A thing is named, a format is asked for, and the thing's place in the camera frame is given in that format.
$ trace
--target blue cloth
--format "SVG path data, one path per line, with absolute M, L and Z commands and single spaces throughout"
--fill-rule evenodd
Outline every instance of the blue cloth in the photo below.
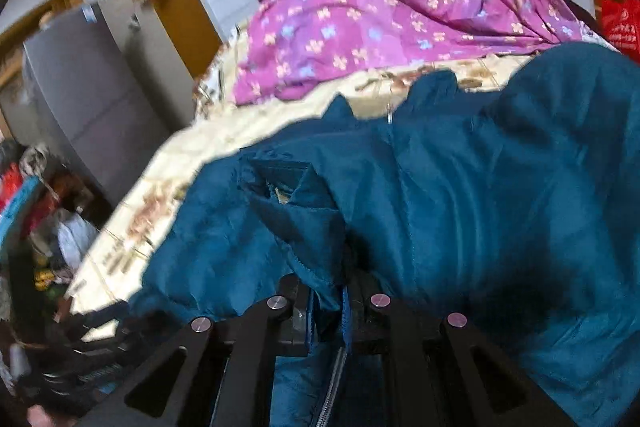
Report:
M 131 304 L 221 319 L 293 270 L 337 312 L 359 266 L 465 313 L 579 425 L 609 426 L 640 389 L 639 210 L 640 69 L 566 44 L 499 94 L 436 72 L 392 124 L 338 98 L 204 166 Z M 272 425 L 309 424 L 328 350 L 278 364 Z

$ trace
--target refrigerator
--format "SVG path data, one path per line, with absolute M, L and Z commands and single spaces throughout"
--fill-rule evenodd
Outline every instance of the refrigerator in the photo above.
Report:
M 44 141 L 118 204 L 170 133 L 100 7 L 64 12 L 25 41 L 22 74 Z

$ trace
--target zipper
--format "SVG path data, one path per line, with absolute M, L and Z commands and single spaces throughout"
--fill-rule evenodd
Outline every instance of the zipper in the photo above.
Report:
M 326 390 L 326 396 L 324 397 L 324 403 L 318 415 L 316 427 L 326 427 L 329 423 L 331 413 L 334 410 L 335 399 L 338 396 L 338 389 L 340 388 L 340 381 L 342 380 L 342 371 L 346 361 L 347 349 L 344 346 L 340 346 L 338 353 L 335 355 L 334 367 L 331 371 L 331 380 L 329 380 L 329 387 Z

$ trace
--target red bag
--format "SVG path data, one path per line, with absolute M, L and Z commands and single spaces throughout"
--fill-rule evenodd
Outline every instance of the red bag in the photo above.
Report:
M 602 0 L 602 28 L 607 41 L 640 63 L 640 0 Z

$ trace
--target screw head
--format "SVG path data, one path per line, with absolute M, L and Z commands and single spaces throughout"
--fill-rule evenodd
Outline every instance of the screw head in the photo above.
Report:
M 287 298 L 282 295 L 274 295 L 273 297 L 269 297 L 269 300 L 267 301 L 267 306 L 272 310 L 281 310 L 286 305 Z
M 454 328 L 464 328 L 466 326 L 466 317 L 462 313 L 450 313 L 447 322 Z
M 196 333 L 202 333 L 209 330 L 211 327 L 211 321 L 207 317 L 198 317 L 191 321 L 191 329 Z
M 376 293 L 371 296 L 370 301 L 376 308 L 385 308 L 391 304 L 391 297 L 386 293 Z

